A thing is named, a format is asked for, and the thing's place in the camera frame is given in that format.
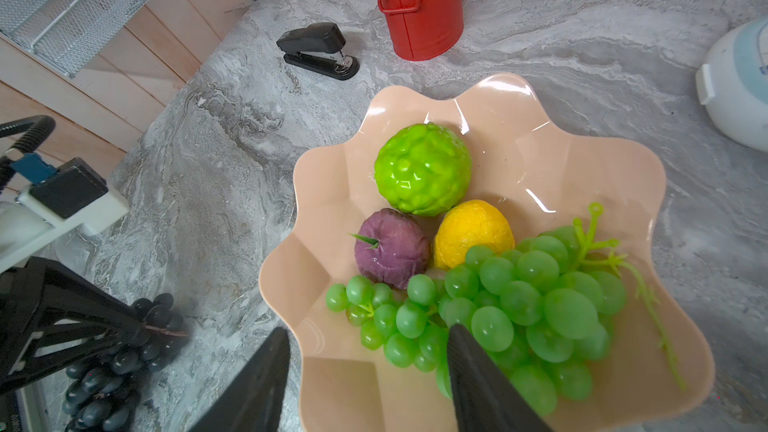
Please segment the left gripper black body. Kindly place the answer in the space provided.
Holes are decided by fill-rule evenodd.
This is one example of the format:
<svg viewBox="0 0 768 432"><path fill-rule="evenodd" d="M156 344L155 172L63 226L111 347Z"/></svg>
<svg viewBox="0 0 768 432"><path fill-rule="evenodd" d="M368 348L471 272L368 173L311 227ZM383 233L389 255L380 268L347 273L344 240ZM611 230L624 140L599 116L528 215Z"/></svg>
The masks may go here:
<svg viewBox="0 0 768 432"><path fill-rule="evenodd" d="M1 393L6 395L66 367L62 351L38 356L46 313L44 293L60 263L32 257L1 274Z"/></svg>

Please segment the green fake grape bunch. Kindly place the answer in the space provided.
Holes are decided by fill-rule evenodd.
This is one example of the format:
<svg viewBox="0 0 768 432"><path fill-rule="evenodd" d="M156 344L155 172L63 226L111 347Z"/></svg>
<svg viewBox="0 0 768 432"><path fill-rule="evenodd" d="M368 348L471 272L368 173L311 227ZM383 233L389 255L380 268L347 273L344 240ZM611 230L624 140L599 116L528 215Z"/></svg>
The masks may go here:
<svg viewBox="0 0 768 432"><path fill-rule="evenodd" d="M447 363L449 329L461 324L472 334L533 410L547 416L560 399L591 397L590 367L605 360L614 341L614 318L630 297L652 321L659 346L680 389L687 384L659 299L615 239L598 236L601 203L586 218L536 236L516 239L513 249L494 253L476 245L449 270L433 265L413 276L404 290L377 283L358 271L330 285L326 308L342 313L359 331L361 344L382 351L398 368L434 373L451 396ZM635 282L629 292L622 280Z"/></svg>

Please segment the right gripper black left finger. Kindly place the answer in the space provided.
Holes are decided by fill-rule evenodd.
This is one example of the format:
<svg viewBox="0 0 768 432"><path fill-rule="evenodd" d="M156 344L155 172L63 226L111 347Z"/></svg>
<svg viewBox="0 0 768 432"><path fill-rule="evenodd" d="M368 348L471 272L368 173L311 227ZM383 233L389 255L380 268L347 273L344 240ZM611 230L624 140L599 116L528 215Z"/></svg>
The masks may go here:
<svg viewBox="0 0 768 432"><path fill-rule="evenodd" d="M277 431L289 367L288 331L278 327L191 431Z"/></svg>

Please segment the green bumpy fake fruit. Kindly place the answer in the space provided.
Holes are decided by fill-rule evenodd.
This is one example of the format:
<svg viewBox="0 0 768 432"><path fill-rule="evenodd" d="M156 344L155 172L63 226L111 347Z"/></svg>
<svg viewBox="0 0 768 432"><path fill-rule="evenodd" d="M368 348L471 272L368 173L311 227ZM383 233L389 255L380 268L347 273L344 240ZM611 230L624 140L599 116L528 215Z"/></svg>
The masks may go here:
<svg viewBox="0 0 768 432"><path fill-rule="evenodd" d="M394 209L433 217L456 206L472 176L468 146L449 128L435 123L405 127L379 150L374 180Z"/></svg>

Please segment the yellow fake lemon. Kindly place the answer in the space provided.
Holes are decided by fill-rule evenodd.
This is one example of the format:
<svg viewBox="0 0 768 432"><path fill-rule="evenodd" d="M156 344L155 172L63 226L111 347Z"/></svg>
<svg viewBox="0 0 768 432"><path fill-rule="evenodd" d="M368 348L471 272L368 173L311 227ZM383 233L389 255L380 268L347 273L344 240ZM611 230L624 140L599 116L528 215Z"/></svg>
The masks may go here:
<svg viewBox="0 0 768 432"><path fill-rule="evenodd" d="M496 254L516 245L507 218L483 200L460 203L446 213L433 241L433 265L443 270L460 265L476 245L487 246Z"/></svg>

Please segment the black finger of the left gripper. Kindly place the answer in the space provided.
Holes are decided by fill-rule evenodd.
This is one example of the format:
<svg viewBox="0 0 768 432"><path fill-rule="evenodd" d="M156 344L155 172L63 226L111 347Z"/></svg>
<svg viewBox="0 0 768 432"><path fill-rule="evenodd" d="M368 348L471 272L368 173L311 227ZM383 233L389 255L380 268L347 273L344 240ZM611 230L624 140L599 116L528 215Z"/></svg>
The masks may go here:
<svg viewBox="0 0 768 432"><path fill-rule="evenodd" d="M24 329L23 372L35 381L142 337L133 309L78 275L48 275Z"/></svg>

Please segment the purple fake fruit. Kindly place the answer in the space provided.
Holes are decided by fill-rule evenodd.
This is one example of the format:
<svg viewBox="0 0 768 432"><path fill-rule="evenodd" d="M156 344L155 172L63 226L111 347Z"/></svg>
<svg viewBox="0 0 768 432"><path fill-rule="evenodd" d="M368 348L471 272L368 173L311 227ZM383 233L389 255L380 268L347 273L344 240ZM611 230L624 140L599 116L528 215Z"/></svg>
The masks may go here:
<svg viewBox="0 0 768 432"><path fill-rule="evenodd" d="M423 274L431 258L430 243L411 217L390 208L369 216L356 234L354 258L361 275L404 290L410 279Z"/></svg>

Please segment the pink scalloped fruit bowl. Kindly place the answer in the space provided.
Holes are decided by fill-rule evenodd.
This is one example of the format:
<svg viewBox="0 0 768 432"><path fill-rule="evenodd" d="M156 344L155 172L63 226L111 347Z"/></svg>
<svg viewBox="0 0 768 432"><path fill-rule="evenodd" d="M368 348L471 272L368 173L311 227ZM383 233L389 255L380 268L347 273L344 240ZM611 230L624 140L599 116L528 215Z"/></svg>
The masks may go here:
<svg viewBox="0 0 768 432"><path fill-rule="evenodd" d="M298 410L307 431L453 431L451 401L433 373L401 369L365 349L343 314L330 312L327 289L353 277L353 234L386 206L374 181L379 149L402 128L447 126L468 146L471 199L499 208L522 239L586 217L602 204L597 236L617 239L633 289L643 279L657 297L648 311L631 297L616 320L608 358L593 366L595 388L583 402L562 402L548 423L558 431L611 431L669 419L709 395L715 363L702 332L665 290L651 257L665 196L661 160L640 143L570 134L547 116L530 84L491 76L451 100L392 86L372 100L347 142L304 153L296 163L297 220L266 258L259 287L291 329L302 357Z"/></svg>

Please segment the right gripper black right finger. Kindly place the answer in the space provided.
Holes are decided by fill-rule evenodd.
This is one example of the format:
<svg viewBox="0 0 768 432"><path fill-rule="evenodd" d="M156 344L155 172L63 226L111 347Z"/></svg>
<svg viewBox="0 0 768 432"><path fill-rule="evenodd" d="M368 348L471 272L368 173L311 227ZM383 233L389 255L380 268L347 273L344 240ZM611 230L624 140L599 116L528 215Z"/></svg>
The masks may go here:
<svg viewBox="0 0 768 432"><path fill-rule="evenodd" d="M461 324L449 329L447 363L460 431L551 431Z"/></svg>

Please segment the black fake grape bunch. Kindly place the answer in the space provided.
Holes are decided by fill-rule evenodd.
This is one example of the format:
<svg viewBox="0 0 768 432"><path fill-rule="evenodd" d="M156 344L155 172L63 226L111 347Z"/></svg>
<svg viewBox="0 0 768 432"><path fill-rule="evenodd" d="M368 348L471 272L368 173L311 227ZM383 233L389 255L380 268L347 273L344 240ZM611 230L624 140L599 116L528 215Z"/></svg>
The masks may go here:
<svg viewBox="0 0 768 432"><path fill-rule="evenodd" d="M143 326L137 338L66 369L66 431L129 431L149 375L165 369L189 342L172 294L141 297L131 309Z"/></svg>

